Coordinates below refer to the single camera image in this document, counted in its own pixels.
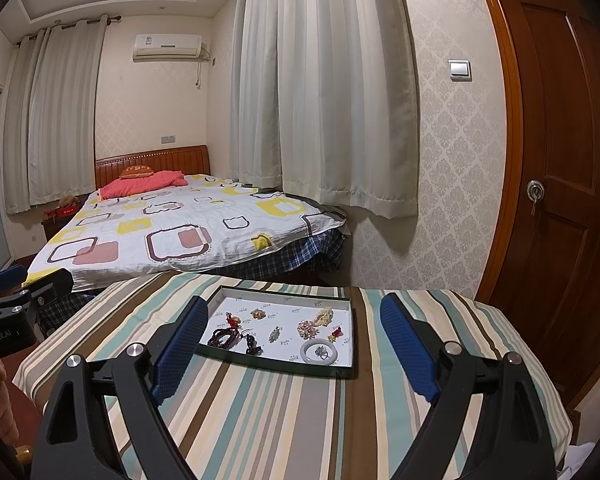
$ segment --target wooden headboard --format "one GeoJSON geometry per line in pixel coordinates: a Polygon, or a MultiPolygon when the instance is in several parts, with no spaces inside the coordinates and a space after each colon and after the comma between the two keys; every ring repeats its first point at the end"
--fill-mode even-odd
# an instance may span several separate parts
{"type": "Polygon", "coordinates": [[[184,174],[209,174],[209,153],[206,146],[185,146],[131,153],[96,160],[96,187],[100,189],[116,180],[129,166],[150,166],[154,171],[181,171],[184,174]]]}

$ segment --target metal screw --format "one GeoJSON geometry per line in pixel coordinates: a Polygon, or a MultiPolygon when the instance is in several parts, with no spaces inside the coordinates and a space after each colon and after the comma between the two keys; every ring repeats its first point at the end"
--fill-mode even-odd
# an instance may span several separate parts
{"type": "Polygon", "coordinates": [[[509,352],[509,354],[507,354],[507,361],[512,365],[519,365],[522,364],[522,357],[516,352],[509,352]]]}
{"type": "Polygon", "coordinates": [[[126,347],[126,354],[131,357],[139,356],[144,351],[144,345],[142,343],[131,343],[126,347]]]}
{"type": "Polygon", "coordinates": [[[445,343],[445,352],[451,355],[460,355],[460,352],[462,352],[462,345],[455,341],[447,341],[445,343]]]}
{"type": "Polygon", "coordinates": [[[80,361],[82,361],[82,358],[78,354],[70,355],[66,360],[66,365],[69,368],[75,368],[80,364],[80,361]]]}

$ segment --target red box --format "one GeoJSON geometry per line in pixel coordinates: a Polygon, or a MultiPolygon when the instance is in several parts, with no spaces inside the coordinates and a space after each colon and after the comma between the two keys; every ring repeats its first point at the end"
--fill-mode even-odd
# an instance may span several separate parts
{"type": "Polygon", "coordinates": [[[56,209],[49,209],[43,212],[45,220],[55,220],[56,218],[64,218],[65,216],[71,216],[78,212],[77,205],[70,205],[67,207],[57,207],[56,209]]]}

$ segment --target curtain rod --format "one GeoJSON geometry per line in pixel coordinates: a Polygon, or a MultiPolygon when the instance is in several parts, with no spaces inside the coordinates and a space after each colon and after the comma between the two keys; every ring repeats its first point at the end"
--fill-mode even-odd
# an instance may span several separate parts
{"type": "MultiPolygon", "coordinates": [[[[122,16],[118,15],[118,16],[111,16],[110,18],[107,18],[107,27],[109,25],[111,25],[111,22],[120,22],[122,20],[122,16]]],[[[87,20],[87,25],[91,25],[91,23],[99,23],[100,22],[100,18],[98,18],[97,20],[87,20]]],[[[64,30],[65,28],[71,28],[71,27],[75,27],[75,25],[78,22],[75,23],[71,23],[69,25],[63,25],[62,29],[64,30]]],[[[37,34],[33,35],[33,36],[29,36],[29,41],[33,41],[38,37],[37,34]]],[[[20,40],[18,43],[16,43],[16,45],[19,45],[22,43],[22,40],[20,40]]]]}
{"type": "MultiPolygon", "coordinates": [[[[111,22],[119,22],[122,20],[122,16],[118,15],[118,16],[111,16],[110,18],[107,18],[107,26],[111,25],[111,22]]],[[[66,28],[71,28],[71,27],[75,27],[75,25],[77,25],[78,22],[75,23],[71,23],[69,25],[63,25],[62,26],[62,30],[66,29],[66,28]]],[[[99,23],[100,22],[100,18],[98,18],[97,20],[87,20],[87,25],[91,25],[91,23],[99,23]]]]}

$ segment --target light switch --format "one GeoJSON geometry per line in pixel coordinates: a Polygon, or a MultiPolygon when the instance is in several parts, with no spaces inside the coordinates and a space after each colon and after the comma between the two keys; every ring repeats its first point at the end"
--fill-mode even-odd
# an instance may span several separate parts
{"type": "Polygon", "coordinates": [[[451,81],[471,81],[471,64],[466,60],[449,60],[451,81]]]}

